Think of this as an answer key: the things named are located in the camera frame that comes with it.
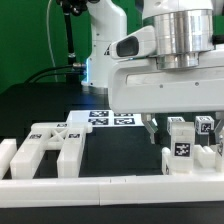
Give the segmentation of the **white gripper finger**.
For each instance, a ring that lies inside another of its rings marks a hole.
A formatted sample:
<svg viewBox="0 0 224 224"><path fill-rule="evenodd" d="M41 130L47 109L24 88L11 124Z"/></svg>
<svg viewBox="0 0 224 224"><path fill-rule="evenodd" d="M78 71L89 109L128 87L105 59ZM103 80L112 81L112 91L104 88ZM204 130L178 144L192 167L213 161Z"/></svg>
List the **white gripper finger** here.
<svg viewBox="0 0 224 224"><path fill-rule="evenodd" d="M214 134L215 134L215 141L219 141L219 133L221 132L222 128L224 127L224 111L217 112L215 114L215 129L214 129Z"/></svg>

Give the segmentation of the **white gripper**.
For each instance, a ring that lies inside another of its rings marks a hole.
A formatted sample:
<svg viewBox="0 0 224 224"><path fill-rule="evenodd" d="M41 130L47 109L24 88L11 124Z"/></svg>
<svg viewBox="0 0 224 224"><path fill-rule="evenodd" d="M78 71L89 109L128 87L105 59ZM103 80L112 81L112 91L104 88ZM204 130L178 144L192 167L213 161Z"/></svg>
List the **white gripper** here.
<svg viewBox="0 0 224 224"><path fill-rule="evenodd" d="M192 68L160 70L151 56L155 29L146 26L109 47L117 62L108 76L109 106L116 113L142 113L141 121L156 143L155 116L224 110L224 44L199 55Z"/></svg>

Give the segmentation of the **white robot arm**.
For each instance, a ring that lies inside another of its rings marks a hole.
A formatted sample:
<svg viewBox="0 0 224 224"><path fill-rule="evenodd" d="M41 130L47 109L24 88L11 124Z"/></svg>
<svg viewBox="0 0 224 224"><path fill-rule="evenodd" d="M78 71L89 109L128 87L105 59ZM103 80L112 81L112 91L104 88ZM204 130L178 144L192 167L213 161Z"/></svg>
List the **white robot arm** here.
<svg viewBox="0 0 224 224"><path fill-rule="evenodd" d="M90 0L92 52L83 84L108 90L117 113L214 112L224 129L224 35L213 18L224 0L135 0L143 27L128 33L112 0Z"/></svg>

